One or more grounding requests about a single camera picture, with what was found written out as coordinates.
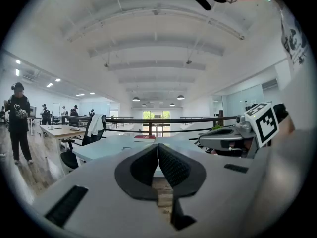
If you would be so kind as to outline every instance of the woman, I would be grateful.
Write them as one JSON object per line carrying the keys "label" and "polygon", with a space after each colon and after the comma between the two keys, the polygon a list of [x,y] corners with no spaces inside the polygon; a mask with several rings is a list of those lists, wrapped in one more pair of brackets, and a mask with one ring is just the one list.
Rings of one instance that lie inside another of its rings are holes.
{"label": "woman", "polygon": [[9,132],[12,143],[14,163],[20,161],[19,142],[22,153],[28,164],[32,164],[32,157],[29,149],[27,132],[29,131],[27,117],[30,113],[30,102],[24,95],[24,87],[21,83],[16,83],[12,86],[14,94],[8,101],[4,101],[5,110],[10,110]]}

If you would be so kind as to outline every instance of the ceiling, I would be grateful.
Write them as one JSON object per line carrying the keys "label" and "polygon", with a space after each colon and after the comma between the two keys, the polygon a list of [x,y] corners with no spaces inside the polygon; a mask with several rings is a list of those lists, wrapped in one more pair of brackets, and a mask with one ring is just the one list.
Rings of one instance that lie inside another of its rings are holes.
{"label": "ceiling", "polygon": [[[144,101],[186,96],[197,77],[217,70],[221,59],[254,34],[273,6],[267,0],[232,5],[209,0],[213,9],[205,11],[194,0],[37,1],[32,24],[114,75],[130,100]],[[45,82],[43,87],[54,79],[28,67],[23,73]],[[86,93],[66,85],[57,90]]]}
{"label": "ceiling", "polygon": [[27,61],[20,60],[20,64],[16,62],[17,57],[13,57],[8,53],[1,53],[1,65],[0,67],[15,75],[15,70],[20,71],[17,77],[17,82],[20,81],[22,84],[31,84],[37,88],[49,91],[55,94],[59,94],[65,97],[73,99],[83,99],[97,97],[96,94],[91,95],[89,91],[86,91],[80,87],[76,87],[66,80],[56,82],[57,77],[44,72],[40,68],[28,63]]}

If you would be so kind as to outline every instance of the wooden floor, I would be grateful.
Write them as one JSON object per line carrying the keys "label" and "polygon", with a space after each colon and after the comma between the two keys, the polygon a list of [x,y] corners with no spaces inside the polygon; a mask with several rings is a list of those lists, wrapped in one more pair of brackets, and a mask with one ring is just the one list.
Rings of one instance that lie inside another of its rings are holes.
{"label": "wooden floor", "polygon": [[[28,141],[33,164],[28,165],[20,149],[20,164],[14,164],[10,134],[3,124],[0,125],[0,157],[1,168],[5,171],[8,184],[17,197],[32,204],[34,199],[50,185],[63,177],[58,165],[58,156],[53,142],[46,137],[43,145],[40,128],[36,126],[33,136],[28,133]],[[153,188],[158,191],[158,207],[169,221],[172,207],[172,188],[165,178],[154,178]]]}

